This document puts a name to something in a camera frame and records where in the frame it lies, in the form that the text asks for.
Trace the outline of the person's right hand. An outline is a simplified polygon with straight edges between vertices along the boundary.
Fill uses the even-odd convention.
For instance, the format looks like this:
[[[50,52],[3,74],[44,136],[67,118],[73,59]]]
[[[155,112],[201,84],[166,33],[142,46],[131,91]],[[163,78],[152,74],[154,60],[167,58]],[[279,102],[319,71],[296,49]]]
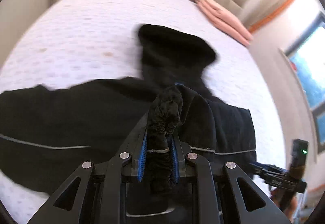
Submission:
[[[276,204],[277,207],[279,207],[280,203],[280,189],[273,189],[271,190],[271,197],[270,199],[273,201],[274,204]],[[283,211],[286,217],[293,222],[293,214],[295,210],[297,209],[297,197],[293,197],[289,206]]]

